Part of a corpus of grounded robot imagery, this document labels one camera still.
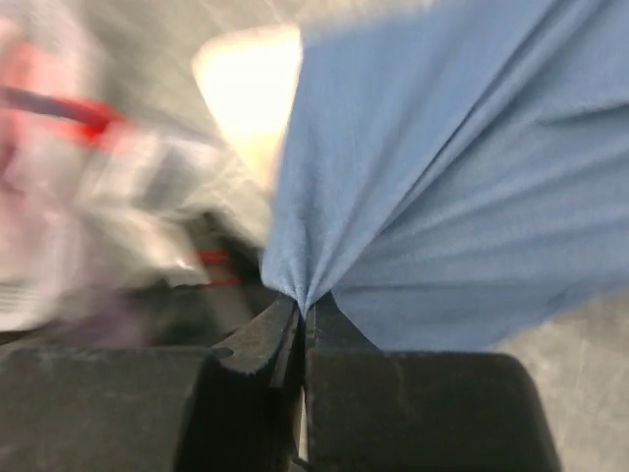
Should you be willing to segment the cream bear print pillow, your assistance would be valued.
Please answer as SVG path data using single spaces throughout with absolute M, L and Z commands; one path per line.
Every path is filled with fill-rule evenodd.
M 222 34 L 192 60 L 219 134 L 266 193 L 275 187 L 302 60 L 302 35 L 295 24 Z

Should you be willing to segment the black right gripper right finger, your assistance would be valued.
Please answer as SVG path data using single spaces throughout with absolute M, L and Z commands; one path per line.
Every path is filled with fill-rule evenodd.
M 306 317 L 313 471 L 558 471 L 535 382 L 497 353 L 375 348 L 331 297 Z

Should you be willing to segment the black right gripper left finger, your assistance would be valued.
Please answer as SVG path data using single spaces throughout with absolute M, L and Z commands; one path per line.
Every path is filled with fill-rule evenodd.
M 212 348 L 4 346 L 5 471 L 285 471 L 299 430 L 292 300 Z

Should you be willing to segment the blue fabric pillowcase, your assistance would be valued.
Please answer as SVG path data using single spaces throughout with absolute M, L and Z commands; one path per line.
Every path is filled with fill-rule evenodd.
M 626 2 L 441 1 L 303 42 L 267 287 L 388 350 L 626 288 Z

